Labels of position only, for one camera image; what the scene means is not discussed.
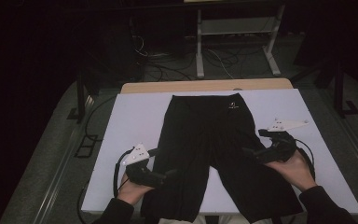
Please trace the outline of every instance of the person's left hand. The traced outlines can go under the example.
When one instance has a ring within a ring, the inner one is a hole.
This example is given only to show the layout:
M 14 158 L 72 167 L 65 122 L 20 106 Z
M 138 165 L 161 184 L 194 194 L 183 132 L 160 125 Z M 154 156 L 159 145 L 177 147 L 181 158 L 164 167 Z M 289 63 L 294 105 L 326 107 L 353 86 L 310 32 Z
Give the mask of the person's left hand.
M 127 174 L 124 174 L 121 178 L 121 185 L 117 198 L 132 205 L 138 203 L 144 194 L 153 189 L 152 187 L 132 183 Z

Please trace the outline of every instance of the gray carpet floor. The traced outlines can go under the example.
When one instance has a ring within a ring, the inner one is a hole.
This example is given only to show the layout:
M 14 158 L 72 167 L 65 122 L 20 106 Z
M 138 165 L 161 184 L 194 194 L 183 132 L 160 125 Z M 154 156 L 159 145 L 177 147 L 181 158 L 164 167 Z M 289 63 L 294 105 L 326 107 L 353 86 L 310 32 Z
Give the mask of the gray carpet floor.
M 240 48 L 232 43 L 225 43 L 224 40 L 219 41 L 218 44 L 215 40 L 206 42 L 207 47 L 204 52 L 211 49 L 222 59 L 228 57 L 227 60 L 231 60 L 231 64 L 225 63 L 226 69 L 224 69 L 222 64 L 209 54 L 209 57 L 206 56 L 208 59 L 204 59 L 205 79 L 274 78 L 261 51 L 267 39 L 259 36 L 243 38 L 247 38 L 246 45 Z M 289 35 L 280 36 L 277 40 L 273 54 L 280 66 L 282 77 L 290 78 L 305 69 L 293 65 L 302 38 L 302 35 Z M 239 50 L 237 58 L 229 58 L 233 52 Z M 194 79 L 196 75 L 194 56 L 192 52 L 180 60 L 164 62 L 161 59 L 154 59 L 154 64 L 145 67 L 143 81 Z M 171 70 L 163 69 L 161 72 L 155 64 Z M 358 115 L 341 119 L 333 109 L 334 87 L 331 86 L 326 90 L 315 88 L 313 80 L 317 74 L 318 72 L 315 72 L 299 80 L 294 86 L 300 90 L 324 141 L 358 200 Z M 89 158 L 76 158 L 75 153 L 85 136 L 86 129 L 87 133 L 97 134 L 98 139 L 103 139 L 115 102 L 114 97 L 119 91 L 114 88 L 101 89 L 98 96 L 90 97 L 86 117 L 82 122 L 76 123 L 75 120 L 67 119 L 70 110 L 76 108 L 76 85 L 68 88 L 57 104 L 1 223 L 81 223 L 77 204 L 78 201 L 80 204 L 82 202 L 82 189 L 87 190 L 87 182 L 101 142 L 95 145 Z M 348 76 L 345 76 L 344 100 L 353 101 L 358 108 L 358 83 Z M 80 215 L 86 223 L 91 223 L 98 217 L 82 212 Z M 289 218 L 284 218 L 283 222 L 288 221 Z M 297 216 L 293 223 L 305 223 L 305 216 Z

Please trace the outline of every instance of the white mounting plate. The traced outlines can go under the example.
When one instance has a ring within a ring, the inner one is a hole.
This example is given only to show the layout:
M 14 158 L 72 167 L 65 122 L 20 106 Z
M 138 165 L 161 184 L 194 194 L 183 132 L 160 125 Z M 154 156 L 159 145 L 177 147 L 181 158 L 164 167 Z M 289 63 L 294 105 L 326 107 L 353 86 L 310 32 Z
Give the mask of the white mounting plate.
M 284 132 L 290 129 L 305 126 L 307 124 L 309 124 L 307 120 L 275 119 L 275 121 L 267 128 L 267 130 L 269 132 Z
M 128 155 L 126 160 L 124 160 L 121 164 L 130 165 L 136 163 L 137 161 L 144 161 L 149 158 L 150 158 L 149 153 L 147 152 L 144 145 L 140 143 L 132 150 L 130 155 Z

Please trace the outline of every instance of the black sleeve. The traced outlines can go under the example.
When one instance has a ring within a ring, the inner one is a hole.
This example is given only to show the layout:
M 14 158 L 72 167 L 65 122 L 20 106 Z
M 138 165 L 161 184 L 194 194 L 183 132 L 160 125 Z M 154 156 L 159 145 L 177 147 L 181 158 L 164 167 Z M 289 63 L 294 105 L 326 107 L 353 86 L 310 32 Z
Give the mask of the black sleeve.
M 127 224 L 130 223 L 133 206 L 119 199 L 110 200 L 100 218 L 93 224 Z
M 357 223 L 347 210 L 338 207 L 331 200 L 321 186 L 305 190 L 299 199 L 307 208 L 308 224 Z

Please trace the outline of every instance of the tan wooden edge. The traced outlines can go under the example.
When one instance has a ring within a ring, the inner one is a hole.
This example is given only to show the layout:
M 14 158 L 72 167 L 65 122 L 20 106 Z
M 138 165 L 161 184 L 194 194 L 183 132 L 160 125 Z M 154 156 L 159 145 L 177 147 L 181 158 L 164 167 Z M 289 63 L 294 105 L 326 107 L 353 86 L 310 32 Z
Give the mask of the tan wooden edge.
M 196 80 L 172 82 L 138 82 L 124 84 L 121 93 L 172 91 L 233 91 L 292 89 L 287 78 L 254 78 L 231 80 Z

